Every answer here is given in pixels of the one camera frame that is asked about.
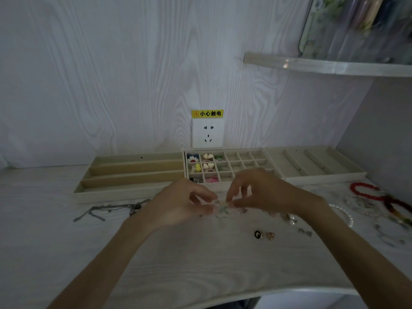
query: white desk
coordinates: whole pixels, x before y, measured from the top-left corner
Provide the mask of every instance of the white desk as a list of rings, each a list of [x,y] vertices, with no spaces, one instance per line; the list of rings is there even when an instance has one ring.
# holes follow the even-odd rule
[[[126,209],[86,215],[70,195],[86,166],[0,172],[0,303],[44,308],[95,257],[128,216]],[[305,189],[344,207],[347,183]],[[403,246],[382,243],[372,219],[356,212],[354,230],[412,278],[411,235],[393,224]],[[283,290],[355,294],[350,281],[302,220],[290,226],[261,211],[199,217],[153,234],[131,260],[105,308],[204,308]],[[275,239],[257,240],[254,230]]]

